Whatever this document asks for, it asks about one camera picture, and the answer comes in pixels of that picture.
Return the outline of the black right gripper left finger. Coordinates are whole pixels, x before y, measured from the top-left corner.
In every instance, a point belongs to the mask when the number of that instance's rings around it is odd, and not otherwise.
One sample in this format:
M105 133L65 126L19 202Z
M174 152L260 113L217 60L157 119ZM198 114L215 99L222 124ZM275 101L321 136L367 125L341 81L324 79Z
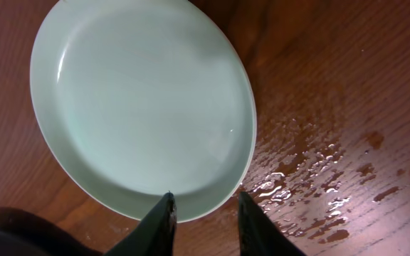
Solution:
M174 194L168 192L138 226L104 256L172 256L177 228Z

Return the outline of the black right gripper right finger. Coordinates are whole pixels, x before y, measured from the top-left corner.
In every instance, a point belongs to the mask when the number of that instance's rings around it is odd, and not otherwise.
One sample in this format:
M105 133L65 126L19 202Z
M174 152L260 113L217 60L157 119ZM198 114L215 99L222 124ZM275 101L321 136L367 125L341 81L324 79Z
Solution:
M241 256L305 256L244 191L238 196L238 232Z

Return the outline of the green plate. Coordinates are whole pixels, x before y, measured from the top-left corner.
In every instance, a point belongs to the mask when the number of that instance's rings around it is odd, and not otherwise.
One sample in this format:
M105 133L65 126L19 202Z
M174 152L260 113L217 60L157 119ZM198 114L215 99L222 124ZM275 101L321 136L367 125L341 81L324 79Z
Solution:
M224 33L189 1L57 2L33 44L30 89L63 170L129 218L168 192L180 223L208 215L250 166L250 81Z

